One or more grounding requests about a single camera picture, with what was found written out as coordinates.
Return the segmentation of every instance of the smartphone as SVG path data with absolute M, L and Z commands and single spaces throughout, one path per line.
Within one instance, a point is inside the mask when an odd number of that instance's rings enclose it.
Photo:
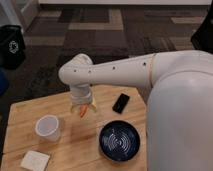
M 127 105 L 128 101 L 129 101 L 129 96 L 126 94 L 121 94 L 117 101 L 115 102 L 115 104 L 112 107 L 112 110 L 117 112 L 117 113 L 122 113 L 122 111 L 124 110 L 125 106 Z

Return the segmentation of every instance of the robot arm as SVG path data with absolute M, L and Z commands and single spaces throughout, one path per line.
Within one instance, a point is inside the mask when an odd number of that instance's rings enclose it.
M 153 87 L 177 60 L 199 55 L 200 51 L 164 52 L 93 65 L 87 55 L 79 54 L 61 67 L 59 77 L 70 86 L 74 104 L 88 104 L 92 101 L 90 84 Z
M 72 103 L 90 104 L 90 84 L 152 87 L 147 106 L 150 171 L 213 170 L 213 55 L 156 53 L 92 65 L 77 55 L 59 71 Z

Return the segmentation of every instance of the paper cup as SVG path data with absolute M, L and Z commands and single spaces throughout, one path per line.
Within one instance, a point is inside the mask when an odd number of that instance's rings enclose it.
M 56 116 L 46 115 L 35 126 L 36 134 L 50 141 L 57 141 L 61 136 L 59 120 Z

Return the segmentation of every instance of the coaster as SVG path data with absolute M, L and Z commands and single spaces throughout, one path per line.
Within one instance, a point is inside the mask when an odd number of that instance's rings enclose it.
M 44 171 L 50 156 L 36 151 L 28 151 L 22 162 L 21 167 L 32 171 Z

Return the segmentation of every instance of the chair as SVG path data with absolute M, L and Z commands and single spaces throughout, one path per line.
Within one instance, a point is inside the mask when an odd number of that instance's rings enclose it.
M 213 54 L 213 1 L 205 20 L 191 37 L 191 42 L 195 49 Z

